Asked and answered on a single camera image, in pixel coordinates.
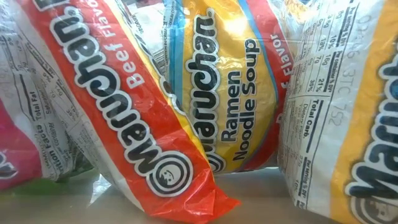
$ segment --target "instant noodle package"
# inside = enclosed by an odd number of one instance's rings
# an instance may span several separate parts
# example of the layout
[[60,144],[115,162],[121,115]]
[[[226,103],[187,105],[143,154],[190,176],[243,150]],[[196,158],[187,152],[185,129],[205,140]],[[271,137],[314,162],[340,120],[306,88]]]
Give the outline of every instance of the instant noodle package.
[[278,145],[293,72],[277,8],[257,0],[164,3],[165,76],[213,172],[262,167]]
[[294,204],[341,223],[398,222],[398,2],[316,1],[280,132]]
[[45,92],[32,74],[31,58],[16,23],[0,8],[0,190],[36,178],[60,180],[92,168],[69,138]]
[[5,50],[9,66],[39,80],[70,141],[132,203],[183,222],[205,222],[237,204],[215,185],[199,139],[121,3],[18,0],[1,7],[17,34],[5,34],[3,50],[19,44]]

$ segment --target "table surface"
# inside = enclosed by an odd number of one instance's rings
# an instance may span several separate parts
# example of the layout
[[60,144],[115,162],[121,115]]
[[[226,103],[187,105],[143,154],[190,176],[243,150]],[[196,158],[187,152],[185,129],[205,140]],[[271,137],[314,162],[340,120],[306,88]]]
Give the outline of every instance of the table surface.
[[[213,223],[335,223],[325,217],[294,207],[283,176],[277,169],[263,169],[216,177],[218,185],[242,201]],[[90,204],[92,182],[86,178],[69,183],[66,195],[23,195],[0,199],[3,224],[158,224],[167,222],[146,216],[113,187]]]

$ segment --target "maruchan logo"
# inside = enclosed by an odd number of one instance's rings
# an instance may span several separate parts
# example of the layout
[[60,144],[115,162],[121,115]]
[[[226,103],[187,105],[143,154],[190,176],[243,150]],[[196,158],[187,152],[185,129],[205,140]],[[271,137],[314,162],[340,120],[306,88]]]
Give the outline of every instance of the maruchan logo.
[[346,194],[362,223],[398,223],[398,55],[380,68],[379,76],[386,82],[386,99],[379,105],[364,161],[353,166],[355,181],[346,186]]
[[[212,10],[210,11],[210,14],[208,13],[208,15],[213,15],[213,14],[214,14],[214,12]],[[152,65],[157,70],[157,74],[159,75],[159,78],[160,78],[159,79],[160,86],[161,86],[163,92],[166,94],[166,96],[168,96],[172,100],[172,104],[174,106],[174,109],[178,113],[180,113],[181,115],[186,116],[186,114],[183,112],[181,104],[177,100],[177,96],[173,93],[173,91],[172,91],[170,85],[167,83],[165,77],[163,75],[161,75],[161,73],[159,72],[159,66],[157,66],[157,63],[156,63],[155,59],[153,58],[152,54],[148,51],[148,48],[147,48],[147,46],[145,44],[145,40],[143,40],[141,37],[139,37],[136,34],[134,34],[134,36],[137,39],[137,41],[139,42],[139,45],[140,45],[141,49],[146,53],[146,55],[149,57],[149,60],[152,62]],[[210,167],[211,167],[212,171],[214,173],[217,173],[217,172],[221,172],[222,170],[224,170],[225,169],[225,165],[226,165],[225,160],[221,156],[215,154],[215,147],[212,146],[212,145],[206,144],[206,140],[202,140],[202,144],[203,144],[203,146],[205,148],[206,157],[208,159],[208,162],[210,164]]]
[[[36,0],[41,9],[51,8],[51,1]],[[90,7],[98,7],[95,0],[87,0]],[[102,113],[110,129],[117,133],[120,144],[125,148],[124,158],[134,165],[134,170],[156,195],[174,197],[184,192],[192,182],[193,166],[190,159],[178,151],[163,152],[150,133],[149,125],[133,109],[133,100],[121,90],[119,74],[106,64],[106,55],[100,51],[98,41],[90,35],[79,9],[67,6],[63,15],[56,16],[50,23],[50,30],[63,53],[75,68],[75,83],[86,89],[95,99],[96,107]],[[104,45],[110,51],[121,48],[121,44]],[[123,69],[134,72],[134,62],[126,62]]]
[[187,60],[185,68],[191,75],[193,89],[191,91],[190,114],[193,128],[203,144],[205,153],[213,172],[225,169],[225,160],[215,153],[218,134],[216,109],[220,103],[217,88],[220,85],[218,63],[218,42],[215,12],[206,10],[206,15],[196,15],[193,25],[193,55]]
[[7,180],[15,177],[18,171],[15,167],[7,162],[7,157],[2,152],[0,152],[0,180]]

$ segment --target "white label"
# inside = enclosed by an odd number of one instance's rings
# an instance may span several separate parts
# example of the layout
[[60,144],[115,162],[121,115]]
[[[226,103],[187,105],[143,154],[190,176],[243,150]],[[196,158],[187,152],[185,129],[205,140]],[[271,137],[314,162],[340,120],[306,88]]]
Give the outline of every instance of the white label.
[[[42,166],[43,177],[55,180],[62,174],[62,170],[71,171],[72,153],[75,153],[71,151],[79,149],[109,179],[109,171],[96,152],[96,147],[103,147],[102,143],[93,131],[94,128],[90,121],[85,119],[86,115],[78,106],[76,99],[64,84],[65,80],[60,75],[61,72],[50,50],[34,27],[27,22],[29,19],[18,4],[10,2],[10,6],[5,3],[4,6],[7,7],[8,14],[2,18],[4,26],[0,32],[3,34],[2,41],[7,42],[1,44],[3,46],[2,57],[5,57],[1,61],[9,62],[8,69],[13,73],[9,82],[16,83],[22,111],[32,123],[33,131],[36,133],[34,140],[38,142],[38,148],[42,149],[40,156],[42,164],[44,164]],[[40,98],[40,102],[36,103],[37,106],[33,105],[34,95],[38,96],[38,99]],[[42,143],[47,142],[45,137],[51,140],[51,148]]]
[[328,216],[331,177],[382,2],[334,0],[314,7],[288,87],[279,165],[295,204]]
[[[35,62],[11,17],[2,14],[0,26],[0,100],[14,124],[35,144],[42,177],[57,180],[73,170],[78,149],[66,135],[41,81],[34,80],[32,75],[51,68],[48,65],[39,70],[34,68]],[[65,94],[60,85],[55,91],[54,94]]]
[[165,75],[166,64],[163,51],[163,15],[165,7],[163,3],[150,6],[138,7],[137,3],[127,4],[131,13],[131,21],[134,33],[137,34],[148,48],[149,53],[155,60],[160,74]]

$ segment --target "ramen noodle package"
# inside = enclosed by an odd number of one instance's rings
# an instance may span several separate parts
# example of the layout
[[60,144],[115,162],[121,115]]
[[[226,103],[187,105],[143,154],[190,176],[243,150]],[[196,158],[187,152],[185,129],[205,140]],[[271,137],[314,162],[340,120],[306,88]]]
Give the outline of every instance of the ramen noodle package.
[[57,118],[25,57],[15,23],[0,13],[0,190],[91,169]]
[[398,2],[314,7],[280,135],[290,194],[341,223],[397,223]]
[[278,144],[293,59],[268,1],[165,1],[166,77],[214,172],[253,170]]
[[215,185],[199,139],[122,5],[3,0],[21,45],[10,49],[13,60],[30,58],[72,141],[137,207],[183,222],[214,219],[237,202]]

